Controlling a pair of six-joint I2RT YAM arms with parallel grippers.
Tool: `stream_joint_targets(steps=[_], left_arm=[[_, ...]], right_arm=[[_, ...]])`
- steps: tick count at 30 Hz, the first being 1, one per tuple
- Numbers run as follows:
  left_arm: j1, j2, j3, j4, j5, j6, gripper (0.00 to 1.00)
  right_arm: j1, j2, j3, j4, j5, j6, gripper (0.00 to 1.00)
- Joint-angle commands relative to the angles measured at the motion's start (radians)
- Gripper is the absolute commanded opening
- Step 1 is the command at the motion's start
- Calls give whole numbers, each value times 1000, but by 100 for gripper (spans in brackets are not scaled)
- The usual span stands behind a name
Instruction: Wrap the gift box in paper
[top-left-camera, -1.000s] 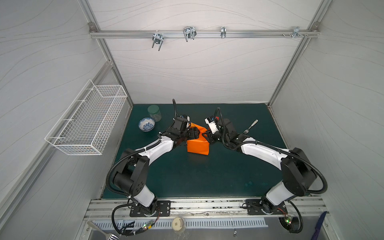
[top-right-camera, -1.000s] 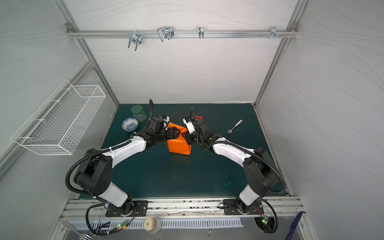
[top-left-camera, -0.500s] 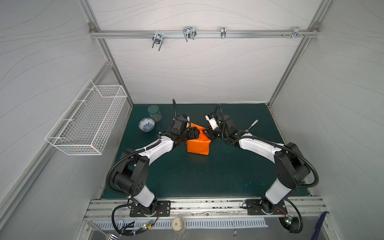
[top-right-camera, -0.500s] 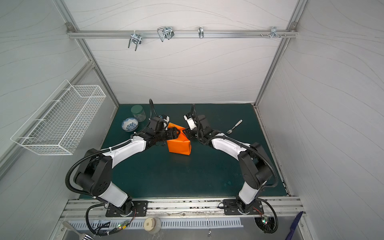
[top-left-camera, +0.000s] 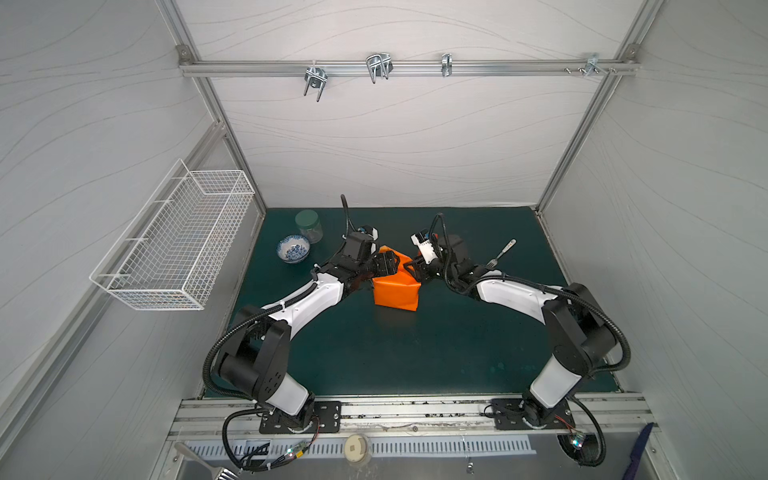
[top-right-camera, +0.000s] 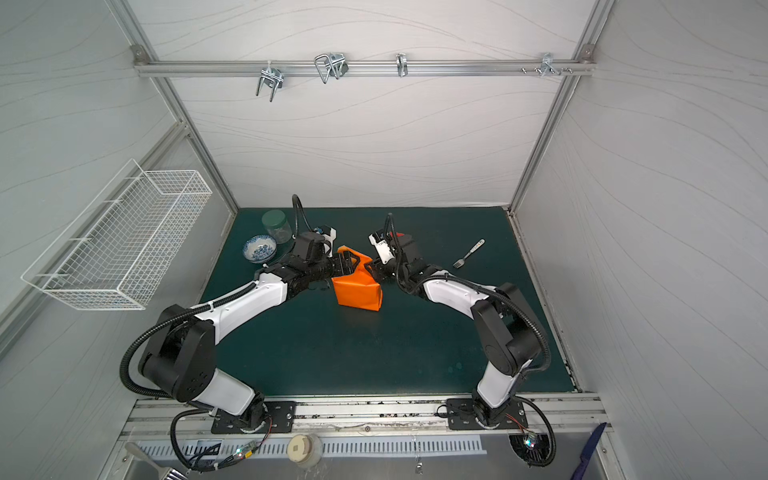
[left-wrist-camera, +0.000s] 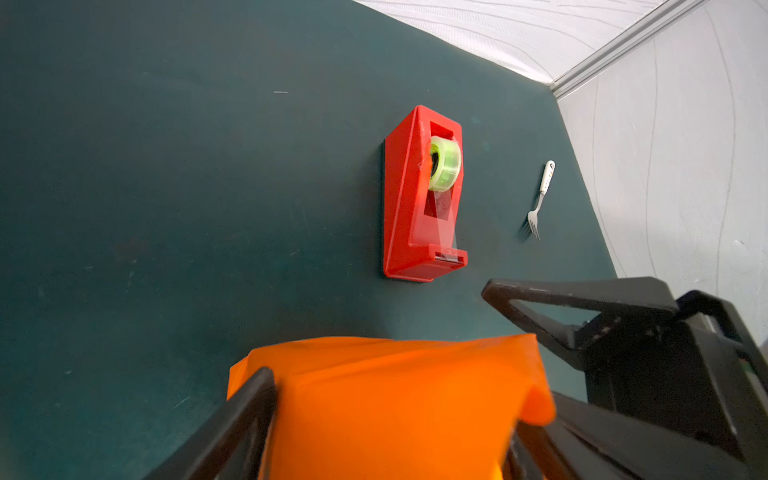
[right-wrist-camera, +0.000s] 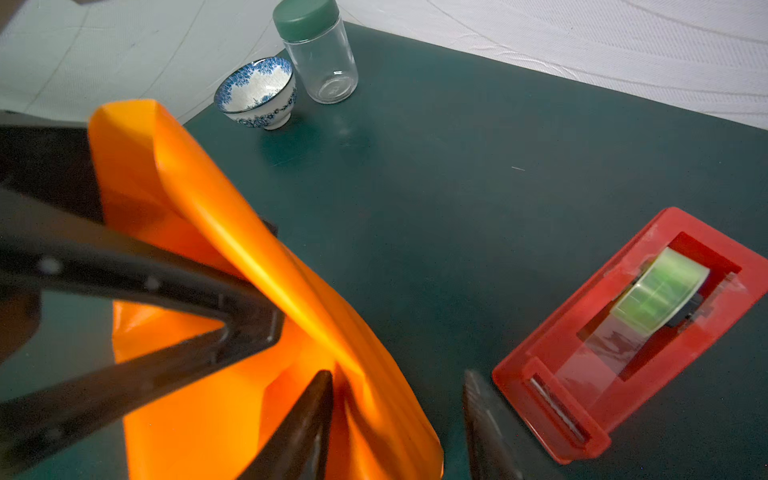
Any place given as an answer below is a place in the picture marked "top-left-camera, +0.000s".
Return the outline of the orange wrapping paper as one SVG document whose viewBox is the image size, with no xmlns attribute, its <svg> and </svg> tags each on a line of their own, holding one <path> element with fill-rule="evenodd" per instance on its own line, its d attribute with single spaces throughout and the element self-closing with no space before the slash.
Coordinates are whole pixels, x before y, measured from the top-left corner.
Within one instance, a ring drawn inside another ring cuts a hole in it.
<svg viewBox="0 0 768 480">
<path fill-rule="evenodd" d="M 421 283 L 404 267 L 406 263 L 412 261 L 412 258 L 387 246 L 382 246 L 380 251 L 393 252 L 400 263 L 396 274 L 376 277 L 372 280 L 375 304 L 400 310 L 416 311 L 419 304 Z"/>
</svg>

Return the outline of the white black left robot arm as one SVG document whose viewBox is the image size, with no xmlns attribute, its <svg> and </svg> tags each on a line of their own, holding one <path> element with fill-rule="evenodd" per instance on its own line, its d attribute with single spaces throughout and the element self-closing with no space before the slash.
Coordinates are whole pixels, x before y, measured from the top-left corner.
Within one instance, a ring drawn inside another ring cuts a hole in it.
<svg viewBox="0 0 768 480">
<path fill-rule="evenodd" d="M 207 353 L 202 379 L 207 390 L 274 409 L 288 428 L 303 430 L 314 414 L 315 396 L 287 373 L 292 338 L 361 283 L 398 272 L 391 250 L 359 260 L 336 255 L 312 270 L 312 279 L 264 307 L 246 306 L 238 322 Z"/>
</svg>

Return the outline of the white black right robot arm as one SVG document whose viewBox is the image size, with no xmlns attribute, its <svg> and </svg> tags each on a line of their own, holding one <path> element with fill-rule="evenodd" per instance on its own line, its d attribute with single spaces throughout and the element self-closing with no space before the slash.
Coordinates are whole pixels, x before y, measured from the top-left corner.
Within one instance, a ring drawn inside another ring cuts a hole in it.
<svg viewBox="0 0 768 480">
<path fill-rule="evenodd" d="M 457 235 L 426 231 L 411 236 L 416 257 L 405 264 L 419 281 L 440 278 L 453 292 L 524 314 L 545 326 L 551 356 L 517 410 L 527 425 L 542 429 L 583 381 L 625 369 L 631 361 L 626 335 L 579 283 L 550 286 L 506 274 L 496 259 L 478 264 Z"/>
</svg>

